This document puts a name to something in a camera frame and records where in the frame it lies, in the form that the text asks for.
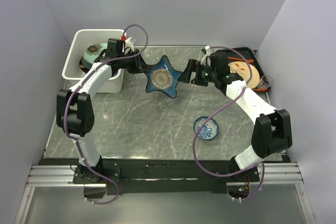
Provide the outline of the black rectangular tray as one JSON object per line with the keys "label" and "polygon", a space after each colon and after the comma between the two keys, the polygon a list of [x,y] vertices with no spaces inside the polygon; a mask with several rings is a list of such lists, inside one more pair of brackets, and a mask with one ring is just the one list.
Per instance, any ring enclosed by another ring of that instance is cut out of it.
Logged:
{"label": "black rectangular tray", "polygon": [[[235,50],[237,52],[239,52],[241,55],[243,55],[245,59],[253,59],[254,60],[254,63],[251,63],[251,64],[258,70],[260,78],[265,75],[264,71],[262,70],[262,68],[259,64],[259,62],[257,61],[255,52],[252,49],[250,49],[248,47],[239,47],[239,48],[235,48]],[[230,50],[224,50],[224,52],[225,52],[226,57],[241,58],[236,53],[234,53]],[[268,91],[268,89],[265,90],[265,91],[261,91],[261,90],[258,90],[258,88],[254,88],[252,90],[257,92],[257,93],[265,93],[265,92]]]}

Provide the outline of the pale green plate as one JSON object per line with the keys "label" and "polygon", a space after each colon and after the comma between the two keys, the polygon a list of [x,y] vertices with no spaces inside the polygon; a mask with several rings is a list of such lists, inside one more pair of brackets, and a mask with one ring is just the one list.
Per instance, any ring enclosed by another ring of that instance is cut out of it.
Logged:
{"label": "pale green plate", "polygon": [[106,42],[96,43],[87,47],[83,53],[83,59],[92,64],[94,60],[100,55],[100,53],[107,48]]}

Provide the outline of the white plastic bin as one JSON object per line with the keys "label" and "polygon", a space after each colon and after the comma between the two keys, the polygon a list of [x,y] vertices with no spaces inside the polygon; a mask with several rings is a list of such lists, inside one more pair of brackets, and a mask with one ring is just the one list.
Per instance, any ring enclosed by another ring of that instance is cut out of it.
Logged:
{"label": "white plastic bin", "polygon": [[[73,86],[85,75],[79,67],[79,61],[87,47],[100,42],[107,42],[109,38],[120,39],[122,34],[122,29],[82,29],[77,31],[62,71],[62,77],[67,80],[67,84]],[[98,92],[119,93],[122,88],[123,76],[124,71],[119,70],[118,74],[105,82]]]}

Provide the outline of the orange plastic knife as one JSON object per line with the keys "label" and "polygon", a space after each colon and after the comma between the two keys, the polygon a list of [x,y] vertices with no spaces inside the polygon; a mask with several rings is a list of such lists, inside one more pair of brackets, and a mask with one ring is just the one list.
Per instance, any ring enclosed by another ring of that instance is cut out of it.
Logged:
{"label": "orange plastic knife", "polygon": [[242,62],[247,62],[247,63],[254,63],[253,59],[243,59],[243,58],[235,58],[235,57],[227,57],[227,59],[231,61],[242,61]]}

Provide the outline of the clear plastic cup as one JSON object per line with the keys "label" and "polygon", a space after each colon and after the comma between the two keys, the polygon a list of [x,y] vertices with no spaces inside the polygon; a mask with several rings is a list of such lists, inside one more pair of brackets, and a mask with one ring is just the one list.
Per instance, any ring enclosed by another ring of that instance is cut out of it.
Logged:
{"label": "clear plastic cup", "polygon": [[271,76],[264,75],[260,78],[259,85],[257,86],[258,90],[265,91],[270,88],[274,83],[274,80]]}

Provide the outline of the aluminium rail frame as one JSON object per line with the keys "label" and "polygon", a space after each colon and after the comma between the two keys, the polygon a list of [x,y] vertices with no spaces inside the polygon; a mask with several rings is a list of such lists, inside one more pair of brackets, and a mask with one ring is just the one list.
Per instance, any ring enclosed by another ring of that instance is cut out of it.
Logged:
{"label": "aluminium rail frame", "polygon": [[[75,182],[79,174],[74,172],[73,169],[74,167],[71,165],[33,165],[27,178],[26,189],[14,223],[24,223],[26,221],[32,196],[37,187],[105,188],[103,182],[94,184],[91,182]],[[306,223],[317,222],[297,163],[266,163],[264,177],[261,176],[261,171],[262,167],[259,165],[255,174],[263,179],[262,184],[264,186],[295,185]]]}

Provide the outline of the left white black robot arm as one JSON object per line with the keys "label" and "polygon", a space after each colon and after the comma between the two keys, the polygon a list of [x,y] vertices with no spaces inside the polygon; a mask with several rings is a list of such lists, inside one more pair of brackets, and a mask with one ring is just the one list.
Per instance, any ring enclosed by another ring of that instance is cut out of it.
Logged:
{"label": "left white black robot arm", "polygon": [[108,39],[107,48],[94,60],[84,77],[70,89],[61,89],[57,94],[57,126],[72,139],[77,149],[77,173],[93,183],[104,178],[104,169],[102,157],[91,139],[95,122],[92,98],[120,69],[131,74],[150,70],[140,51],[134,49],[131,39],[125,35],[120,39]]}

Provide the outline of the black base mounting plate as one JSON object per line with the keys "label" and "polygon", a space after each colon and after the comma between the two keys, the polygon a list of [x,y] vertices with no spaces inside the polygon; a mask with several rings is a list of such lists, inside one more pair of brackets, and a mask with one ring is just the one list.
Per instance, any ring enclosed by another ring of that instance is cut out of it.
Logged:
{"label": "black base mounting plate", "polygon": [[248,184],[258,182],[257,168],[231,176],[236,168],[230,161],[201,161],[202,171],[192,160],[159,159],[103,159],[95,171],[99,177],[71,158],[44,158],[39,162],[51,175],[58,175],[56,168],[65,169],[72,185],[84,186],[84,195],[102,198],[104,194],[130,193],[177,193],[210,191],[227,192],[227,183]]}

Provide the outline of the blue white porcelain bowl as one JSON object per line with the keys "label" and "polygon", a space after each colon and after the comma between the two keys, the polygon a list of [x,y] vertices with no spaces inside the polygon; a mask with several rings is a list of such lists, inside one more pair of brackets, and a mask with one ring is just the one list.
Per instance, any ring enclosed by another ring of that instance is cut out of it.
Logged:
{"label": "blue white porcelain bowl", "polygon": [[[207,116],[201,116],[194,121],[193,130],[196,133],[200,126],[207,120]],[[219,125],[214,119],[210,119],[198,133],[198,137],[203,140],[213,140],[219,134]]]}

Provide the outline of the dark blue blossom plate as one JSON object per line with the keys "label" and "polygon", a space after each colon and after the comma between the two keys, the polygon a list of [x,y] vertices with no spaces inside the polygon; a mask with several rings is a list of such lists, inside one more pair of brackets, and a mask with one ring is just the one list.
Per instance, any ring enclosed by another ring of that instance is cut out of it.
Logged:
{"label": "dark blue blossom plate", "polygon": [[81,57],[79,60],[79,68],[81,69],[82,72],[87,73],[91,69],[91,64],[87,62],[84,57]]}

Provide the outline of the beige leaf pattern plate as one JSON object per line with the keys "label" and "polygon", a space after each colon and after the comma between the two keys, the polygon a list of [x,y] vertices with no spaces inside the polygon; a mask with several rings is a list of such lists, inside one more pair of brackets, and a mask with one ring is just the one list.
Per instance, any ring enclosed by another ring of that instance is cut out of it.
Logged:
{"label": "beige leaf pattern plate", "polygon": [[257,88],[260,82],[260,75],[252,64],[247,64],[243,61],[233,61],[228,66],[230,72],[239,74],[251,89]]}

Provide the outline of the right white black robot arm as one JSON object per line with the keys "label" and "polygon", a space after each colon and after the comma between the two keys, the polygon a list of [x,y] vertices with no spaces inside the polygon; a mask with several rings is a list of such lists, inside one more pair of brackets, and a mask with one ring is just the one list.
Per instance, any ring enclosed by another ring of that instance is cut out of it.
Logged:
{"label": "right white black robot arm", "polygon": [[244,80],[240,74],[231,72],[223,51],[211,53],[209,58],[209,65],[189,60],[178,81],[204,87],[213,83],[231,99],[225,108],[236,103],[252,120],[254,129],[250,146],[231,159],[230,172],[224,174],[224,177],[242,181],[248,175],[248,170],[265,158],[292,147],[290,114],[265,102],[249,87],[250,79]]}

